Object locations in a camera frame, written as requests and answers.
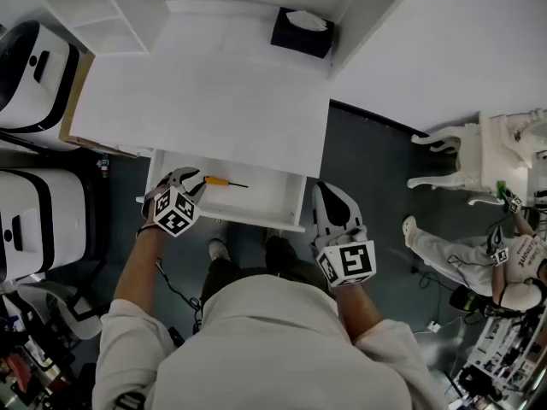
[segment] green object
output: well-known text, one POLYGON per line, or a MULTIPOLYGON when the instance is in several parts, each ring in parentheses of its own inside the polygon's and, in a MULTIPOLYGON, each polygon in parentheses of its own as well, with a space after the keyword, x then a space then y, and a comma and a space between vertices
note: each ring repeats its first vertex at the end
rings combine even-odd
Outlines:
POLYGON ((498 199, 505 200, 506 196, 507 196, 507 184, 505 184, 505 181, 497 181, 496 197, 498 199))

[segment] dark pants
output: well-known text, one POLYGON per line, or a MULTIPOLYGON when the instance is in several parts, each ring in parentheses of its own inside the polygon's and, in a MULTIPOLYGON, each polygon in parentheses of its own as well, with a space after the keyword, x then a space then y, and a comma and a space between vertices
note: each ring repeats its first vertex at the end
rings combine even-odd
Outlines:
POLYGON ((276 277, 310 284, 331 295, 323 272, 316 264, 298 259, 297 253, 286 238, 271 237, 266 243, 266 269, 253 267, 242 269, 237 264, 221 258, 209 266, 209 273, 203 285, 202 305, 227 285, 249 276, 270 274, 276 277))

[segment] person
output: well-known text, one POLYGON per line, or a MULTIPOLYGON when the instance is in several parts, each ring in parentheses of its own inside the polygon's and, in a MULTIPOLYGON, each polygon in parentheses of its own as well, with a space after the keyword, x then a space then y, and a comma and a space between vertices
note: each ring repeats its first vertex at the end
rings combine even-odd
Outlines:
POLYGON ((279 232, 268 231, 265 274, 210 242, 203 327, 175 350, 152 317, 166 235, 138 234, 102 317, 95 410, 447 408, 409 327, 382 319, 359 284, 331 294, 279 232))
POLYGON ((406 246, 428 266, 494 304, 525 312, 547 297, 547 248, 520 213, 513 214, 519 237, 505 239, 509 260, 494 266, 486 237, 454 243, 420 229, 413 216, 403 222, 406 246))

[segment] fiducial marker cube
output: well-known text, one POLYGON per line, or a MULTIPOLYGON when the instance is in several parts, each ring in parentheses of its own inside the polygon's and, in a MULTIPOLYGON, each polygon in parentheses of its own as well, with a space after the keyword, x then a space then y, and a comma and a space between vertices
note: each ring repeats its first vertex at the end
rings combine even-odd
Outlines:
POLYGON ((154 223, 173 237, 178 237, 196 223, 199 208, 177 188, 171 186, 154 197, 154 223))
POLYGON ((331 287, 362 283, 376 273, 374 241, 326 246, 317 262, 331 287))

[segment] screwdriver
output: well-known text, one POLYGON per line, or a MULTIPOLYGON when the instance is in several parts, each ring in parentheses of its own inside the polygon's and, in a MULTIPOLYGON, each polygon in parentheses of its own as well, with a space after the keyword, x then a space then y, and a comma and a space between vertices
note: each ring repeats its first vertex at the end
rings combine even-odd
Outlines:
POLYGON ((216 178, 215 176, 203 176, 205 184, 209 185, 236 185, 237 187, 249 188, 248 185, 235 184, 227 179, 216 178))

